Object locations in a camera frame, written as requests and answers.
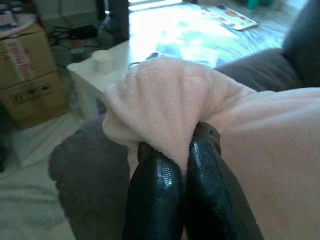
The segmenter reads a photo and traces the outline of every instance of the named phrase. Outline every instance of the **blanket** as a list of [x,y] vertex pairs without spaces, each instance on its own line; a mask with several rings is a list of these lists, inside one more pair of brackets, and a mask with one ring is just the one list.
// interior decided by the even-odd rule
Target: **blanket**
[[109,86],[105,104],[103,131],[128,146],[131,176],[139,142],[185,176],[194,129],[206,122],[264,238],[319,238],[320,89],[256,92],[205,65],[159,57]]

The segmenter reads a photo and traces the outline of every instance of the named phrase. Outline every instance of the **white side table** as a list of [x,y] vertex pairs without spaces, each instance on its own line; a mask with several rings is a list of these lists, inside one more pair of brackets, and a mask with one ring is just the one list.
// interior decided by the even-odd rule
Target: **white side table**
[[79,63],[67,66],[78,93],[85,119],[98,116],[96,98],[104,101],[104,92],[108,85],[122,79],[128,65],[142,62],[154,52],[153,44],[146,44],[139,39],[131,39],[107,50],[112,59],[111,72],[99,74],[94,70],[94,61],[90,57]]

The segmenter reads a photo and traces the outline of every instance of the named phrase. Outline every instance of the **cardboard box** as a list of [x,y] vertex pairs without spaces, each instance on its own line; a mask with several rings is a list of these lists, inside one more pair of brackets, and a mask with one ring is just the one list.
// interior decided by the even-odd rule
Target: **cardboard box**
[[34,24],[15,37],[0,40],[0,89],[55,72],[47,35]]
[[1,89],[1,102],[21,128],[28,128],[69,111],[56,72]]

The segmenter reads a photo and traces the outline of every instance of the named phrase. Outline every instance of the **white cup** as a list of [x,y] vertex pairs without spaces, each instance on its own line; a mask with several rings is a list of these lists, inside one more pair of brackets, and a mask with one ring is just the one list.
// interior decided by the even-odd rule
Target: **white cup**
[[112,72],[112,57],[107,50],[95,51],[91,57],[94,71],[97,74],[107,75]]

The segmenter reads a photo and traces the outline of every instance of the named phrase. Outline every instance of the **gray sofa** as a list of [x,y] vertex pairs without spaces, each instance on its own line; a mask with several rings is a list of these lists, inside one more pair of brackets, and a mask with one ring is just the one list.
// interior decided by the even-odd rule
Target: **gray sofa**
[[[217,68],[256,91],[320,87],[320,0],[310,0],[283,47]],[[49,163],[78,240],[121,239],[128,188],[127,148],[102,131],[104,116],[57,146]]]

